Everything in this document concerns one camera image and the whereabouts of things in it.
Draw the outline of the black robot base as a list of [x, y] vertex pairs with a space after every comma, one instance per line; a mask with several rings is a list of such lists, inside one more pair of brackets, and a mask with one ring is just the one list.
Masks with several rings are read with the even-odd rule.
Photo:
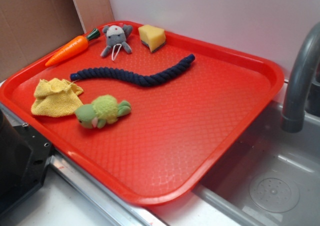
[[12, 126], [3, 112], [0, 130], [0, 215], [3, 216], [43, 186], [53, 148], [32, 126]]

